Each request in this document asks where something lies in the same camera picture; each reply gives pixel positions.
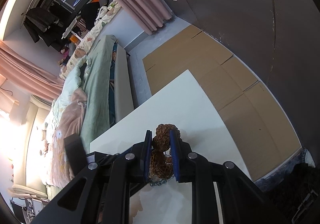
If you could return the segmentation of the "black jewelry box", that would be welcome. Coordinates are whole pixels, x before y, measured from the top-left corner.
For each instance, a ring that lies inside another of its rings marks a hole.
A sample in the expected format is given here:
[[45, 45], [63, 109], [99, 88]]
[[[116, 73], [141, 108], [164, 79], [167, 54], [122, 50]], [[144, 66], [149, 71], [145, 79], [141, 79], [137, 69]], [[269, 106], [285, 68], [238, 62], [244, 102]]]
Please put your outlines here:
[[78, 134], [72, 134], [64, 138], [67, 159], [71, 166], [74, 176], [78, 175], [87, 166], [87, 156]]

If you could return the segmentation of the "silver chain jewelry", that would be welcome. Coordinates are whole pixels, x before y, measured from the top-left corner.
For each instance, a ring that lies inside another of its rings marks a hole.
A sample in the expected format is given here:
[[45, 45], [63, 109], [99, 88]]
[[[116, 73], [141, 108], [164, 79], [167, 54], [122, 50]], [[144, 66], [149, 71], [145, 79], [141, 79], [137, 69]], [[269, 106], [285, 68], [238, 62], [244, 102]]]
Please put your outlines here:
[[169, 178], [159, 178], [157, 175], [153, 175], [152, 177], [148, 178], [148, 184], [152, 187], [154, 186], [161, 186], [166, 184], [169, 180], [171, 180], [174, 176], [172, 175]]

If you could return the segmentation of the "pink plush blanket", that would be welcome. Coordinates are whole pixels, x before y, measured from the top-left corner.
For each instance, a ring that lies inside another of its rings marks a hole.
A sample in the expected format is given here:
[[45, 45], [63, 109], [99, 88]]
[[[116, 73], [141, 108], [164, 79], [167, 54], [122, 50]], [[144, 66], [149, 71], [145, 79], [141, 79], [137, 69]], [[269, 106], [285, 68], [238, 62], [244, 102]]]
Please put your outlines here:
[[53, 136], [53, 155], [50, 179], [53, 186], [64, 188], [74, 177], [65, 150], [65, 138], [80, 134], [84, 120], [87, 95], [78, 88], [71, 96], [71, 104], [64, 110], [60, 124], [56, 127]]

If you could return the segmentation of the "cardboard floor sheet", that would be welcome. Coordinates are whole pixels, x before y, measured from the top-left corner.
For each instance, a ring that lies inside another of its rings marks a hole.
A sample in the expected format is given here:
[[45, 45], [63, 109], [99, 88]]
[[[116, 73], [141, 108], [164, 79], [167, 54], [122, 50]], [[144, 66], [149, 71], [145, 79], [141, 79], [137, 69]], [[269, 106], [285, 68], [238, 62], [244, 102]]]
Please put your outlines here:
[[188, 26], [143, 59], [151, 92], [188, 70], [218, 111], [252, 179], [301, 149], [293, 126], [268, 89], [227, 48]]

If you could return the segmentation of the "green bed sheet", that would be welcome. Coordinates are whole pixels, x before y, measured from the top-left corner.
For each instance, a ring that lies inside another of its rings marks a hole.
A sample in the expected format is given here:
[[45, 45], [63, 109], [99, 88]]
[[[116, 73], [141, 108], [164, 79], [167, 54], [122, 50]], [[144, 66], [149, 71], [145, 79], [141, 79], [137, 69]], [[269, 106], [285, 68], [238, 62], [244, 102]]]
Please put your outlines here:
[[87, 152], [90, 143], [116, 123], [113, 55], [117, 44], [113, 35], [102, 36], [95, 40], [86, 58], [82, 88], [87, 95], [87, 104], [80, 138]]

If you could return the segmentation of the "light green pillow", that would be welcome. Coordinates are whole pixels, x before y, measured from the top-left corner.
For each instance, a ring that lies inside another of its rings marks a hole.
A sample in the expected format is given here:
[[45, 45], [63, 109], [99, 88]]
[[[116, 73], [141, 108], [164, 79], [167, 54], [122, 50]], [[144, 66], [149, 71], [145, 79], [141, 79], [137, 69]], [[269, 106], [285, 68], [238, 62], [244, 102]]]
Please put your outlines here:
[[87, 55], [83, 56], [71, 70], [65, 80], [61, 94], [52, 102], [50, 110], [52, 124], [58, 125], [60, 123], [63, 112], [72, 102], [73, 93], [81, 87], [82, 79], [80, 77], [80, 68], [86, 64], [86, 62]]

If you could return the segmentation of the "pink curtain left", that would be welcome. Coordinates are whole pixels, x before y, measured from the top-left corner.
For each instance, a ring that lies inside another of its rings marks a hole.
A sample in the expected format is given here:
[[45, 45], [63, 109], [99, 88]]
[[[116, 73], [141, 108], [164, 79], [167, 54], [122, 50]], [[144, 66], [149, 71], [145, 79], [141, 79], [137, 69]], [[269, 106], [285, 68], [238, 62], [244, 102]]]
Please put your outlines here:
[[1, 42], [1, 75], [46, 101], [57, 99], [64, 80], [20, 56]]

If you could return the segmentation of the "black hanging clothes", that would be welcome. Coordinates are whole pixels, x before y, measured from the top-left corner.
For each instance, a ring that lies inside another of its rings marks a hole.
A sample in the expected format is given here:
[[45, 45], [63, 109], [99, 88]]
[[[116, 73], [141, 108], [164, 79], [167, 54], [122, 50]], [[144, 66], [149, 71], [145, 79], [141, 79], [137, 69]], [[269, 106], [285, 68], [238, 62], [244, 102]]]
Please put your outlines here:
[[63, 38], [67, 24], [64, 19], [41, 7], [29, 9], [23, 22], [24, 27], [35, 43], [43, 40], [47, 47], [60, 49], [71, 41]]

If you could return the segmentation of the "white bed frame side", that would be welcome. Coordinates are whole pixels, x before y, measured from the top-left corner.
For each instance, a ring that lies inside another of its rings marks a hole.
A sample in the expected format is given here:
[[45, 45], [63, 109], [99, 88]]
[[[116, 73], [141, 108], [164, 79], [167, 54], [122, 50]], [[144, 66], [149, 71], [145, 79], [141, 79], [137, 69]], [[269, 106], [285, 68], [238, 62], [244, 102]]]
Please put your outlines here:
[[120, 45], [117, 45], [114, 69], [114, 105], [116, 123], [134, 110], [127, 55]]

